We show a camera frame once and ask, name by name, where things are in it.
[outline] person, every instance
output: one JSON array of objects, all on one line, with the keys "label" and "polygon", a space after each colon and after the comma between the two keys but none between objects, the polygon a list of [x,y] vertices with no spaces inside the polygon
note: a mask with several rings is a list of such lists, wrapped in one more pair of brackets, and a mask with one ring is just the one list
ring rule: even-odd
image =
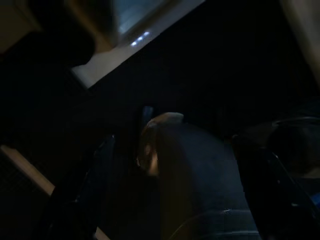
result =
[{"label": "person", "polygon": [[148,122],[136,162],[159,181],[161,239],[260,239],[232,147],[166,112]]}]

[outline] dark fabric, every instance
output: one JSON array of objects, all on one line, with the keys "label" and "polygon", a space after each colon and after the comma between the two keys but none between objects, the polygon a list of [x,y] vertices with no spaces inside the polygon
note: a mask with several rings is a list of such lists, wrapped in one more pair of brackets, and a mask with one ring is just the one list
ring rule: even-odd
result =
[{"label": "dark fabric", "polygon": [[259,239],[231,146],[192,125],[159,130],[161,239]]}]

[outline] dark background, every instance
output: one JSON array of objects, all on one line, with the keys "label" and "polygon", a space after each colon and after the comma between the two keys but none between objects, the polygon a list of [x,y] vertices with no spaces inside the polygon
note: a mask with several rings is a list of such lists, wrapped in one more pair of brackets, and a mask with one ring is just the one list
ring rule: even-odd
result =
[{"label": "dark background", "polygon": [[[137,209],[144,213],[139,219],[157,223],[157,209],[148,204],[157,202],[157,184],[146,182],[132,159],[143,105],[182,112],[187,122],[225,138],[319,95],[278,1],[207,1],[88,90],[70,74],[67,57],[59,60],[63,51],[49,50],[45,40],[28,35],[1,65],[1,143],[17,148],[56,185],[86,149],[115,134],[123,191],[104,207],[101,228],[110,237],[127,229],[128,218],[137,219]],[[4,173],[14,172],[5,158],[1,162]],[[30,233],[23,226],[37,223],[48,198],[13,172],[0,177],[3,184],[15,176],[13,187],[0,190],[17,206],[1,203],[0,237],[22,240]],[[131,236],[157,233],[142,222]]]}]

